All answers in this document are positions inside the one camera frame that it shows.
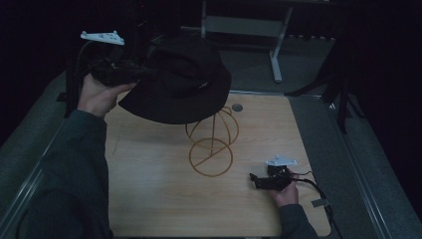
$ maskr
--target dark background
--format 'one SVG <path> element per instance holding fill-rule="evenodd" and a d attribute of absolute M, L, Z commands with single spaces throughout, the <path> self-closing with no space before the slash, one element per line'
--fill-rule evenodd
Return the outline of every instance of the dark background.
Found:
<path fill-rule="evenodd" d="M 260 4 L 265 5 L 263 2 L 279 6 L 278 1 L 260 1 Z M 222 15 L 230 10 L 230 14 L 238 16 L 278 17 L 274 7 L 258 12 L 248 4 L 245 8 L 214 6 L 217 7 L 209 10 Z M 351 91 L 357 95 L 419 217 L 422 215 L 419 203 L 422 197 L 418 192 L 422 179 L 419 172 L 422 164 L 421 10 L 422 3 L 416 0 L 296 3 L 288 28 L 288 35 L 334 37 L 342 43 L 340 50 L 332 53 L 325 63 L 329 70 L 336 71 L 338 64 L 350 59 L 350 52 L 354 54 L 356 68 Z M 199 27 L 200 16 L 201 1 L 195 0 L 3 1 L 0 144 L 19 125 L 46 85 L 69 68 L 68 60 L 83 44 L 79 38 L 82 31 L 117 29 L 126 39 L 125 47 L 137 47 L 142 58 L 142 45 L 134 45 L 136 37 L 148 39 L 156 31 L 176 34 L 180 24 Z"/>

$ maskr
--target metal frame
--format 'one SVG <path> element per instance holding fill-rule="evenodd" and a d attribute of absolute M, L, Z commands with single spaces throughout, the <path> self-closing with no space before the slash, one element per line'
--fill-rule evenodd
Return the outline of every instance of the metal frame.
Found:
<path fill-rule="evenodd" d="M 286 35 L 286 30 L 288 29 L 292 12 L 293 7 L 289 7 L 286 12 L 284 21 L 208 16 L 207 1 L 203 0 L 201 37 L 205 38 L 207 32 L 219 32 L 277 38 L 276 47 L 270 51 L 270 62 L 273 68 L 274 81 L 276 83 L 280 83 L 283 78 L 280 70 L 278 56 Z"/>

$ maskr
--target wire hat stand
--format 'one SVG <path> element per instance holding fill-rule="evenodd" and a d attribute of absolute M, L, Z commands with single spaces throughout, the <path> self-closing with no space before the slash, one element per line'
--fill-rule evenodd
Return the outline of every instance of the wire hat stand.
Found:
<path fill-rule="evenodd" d="M 209 119 L 186 124 L 185 131 L 193 142 L 189 163 L 197 173 L 217 177 L 230 169 L 233 164 L 230 145 L 239 135 L 239 124 L 230 108 L 224 107 Z"/>

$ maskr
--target cable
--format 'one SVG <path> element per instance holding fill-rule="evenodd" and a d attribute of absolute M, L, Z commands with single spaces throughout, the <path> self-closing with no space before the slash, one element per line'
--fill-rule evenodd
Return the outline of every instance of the cable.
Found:
<path fill-rule="evenodd" d="M 306 178 L 304 178 L 304 179 L 299 179 L 299 178 L 292 178 L 292 180 L 293 181 L 301 181 L 301 182 L 306 182 L 306 183 L 309 183 L 310 185 L 312 185 L 313 187 L 314 187 L 314 189 L 319 193 L 319 195 L 320 195 L 320 198 L 322 198 L 322 199 L 325 199 L 325 200 L 328 200 L 327 198 L 326 198 L 326 196 L 325 196 L 325 194 L 322 192 L 322 190 L 320 190 L 320 188 L 313 182 L 313 181 L 311 181 L 311 180 L 309 180 L 309 179 L 306 179 Z M 337 234 L 338 234 L 338 237 L 340 238 L 340 239 L 343 239 L 343 237 L 342 237 L 342 235 L 341 235 L 341 232 L 340 232 L 340 230 L 338 229 L 338 226 L 337 226 L 337 224 L 335 223 L 335 221 L 334 221 L 334 218 L 333 218 L 333 211 L 332 211 L 332 206 L 329 204 L 328 206 L 325 206 L 324 207 L 324 209 L 325 209 L 325 212 L 326 212 L 326 214 L 327 214 L 327 216 L 328 216 L 328 222 L 329 222 L 329 224 L 332 224 L 333 226 L 334 226 L 334 228 L 335 228 L 335 231 L 337 232 Z"/>

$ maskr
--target white object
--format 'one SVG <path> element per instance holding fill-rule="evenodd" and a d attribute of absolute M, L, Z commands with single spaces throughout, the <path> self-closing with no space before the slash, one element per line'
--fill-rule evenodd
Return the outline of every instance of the white object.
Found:
<path fill-rule="evenodd" d="M 294 159 L 289 159 L 283 156 L 276 155 L 275 158 L 265 162 L 269 166 L 288 166 L 298 164 Z"/>
<path fill-rule="evenodd" d="M 82 39 L 96 41 L 96 42 L 104 42 L 116 45 L 124 45 L 124 39 L 121 38 L 117 31 L 113 31 L 112 33 L 87 33 L 86 31 L 82 32 L 81 34 Z"/>

